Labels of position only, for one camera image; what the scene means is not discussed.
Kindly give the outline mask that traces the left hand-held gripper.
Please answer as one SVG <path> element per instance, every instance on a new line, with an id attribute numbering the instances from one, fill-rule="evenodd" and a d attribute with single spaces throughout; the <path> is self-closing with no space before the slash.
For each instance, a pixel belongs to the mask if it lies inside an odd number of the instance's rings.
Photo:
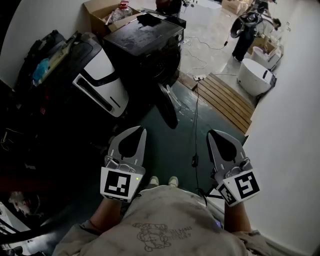
<path id="1" fill-rule="evenodd" d="M 100 194 L 111 200 L 130 203 L 143 176 L 142 167 L 147 140 L 143 126 L 126 129 L 113 138 L 101 168 Z"/>

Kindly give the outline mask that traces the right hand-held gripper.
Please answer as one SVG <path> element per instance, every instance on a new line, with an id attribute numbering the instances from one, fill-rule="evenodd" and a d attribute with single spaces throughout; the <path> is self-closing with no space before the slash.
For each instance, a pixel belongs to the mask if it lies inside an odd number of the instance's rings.
<path id="1" fill-rule="evenodd" d="M 211 129 L 207 132 L 206 143 L 216 173 L 216 190 L 229 207 L 244 202 L 260 192 L 260 182 L 255 177 L 255 170 L 240 141 L 226 132 Z M 235 164 L 230 168 L 225 168 L 225 164 L 228 167 L 233 163 Z"/>

